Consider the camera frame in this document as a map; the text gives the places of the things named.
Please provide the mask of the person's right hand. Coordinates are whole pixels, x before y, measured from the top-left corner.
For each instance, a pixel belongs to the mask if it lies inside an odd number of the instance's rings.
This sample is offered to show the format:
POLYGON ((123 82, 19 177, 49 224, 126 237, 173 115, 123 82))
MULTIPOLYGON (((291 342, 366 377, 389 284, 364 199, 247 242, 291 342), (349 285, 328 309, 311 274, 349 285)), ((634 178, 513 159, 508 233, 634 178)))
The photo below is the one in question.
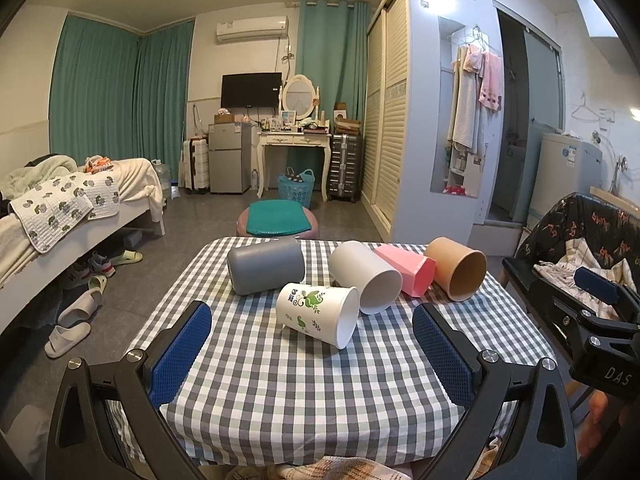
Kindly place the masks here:
POLYGON ((577 452, 581 458, 587 458, 602 440, 603 419, 608 410, 608 396, 600 390, 595 391, 590 396, 588 406, 589 412, 577 439, 577 452))

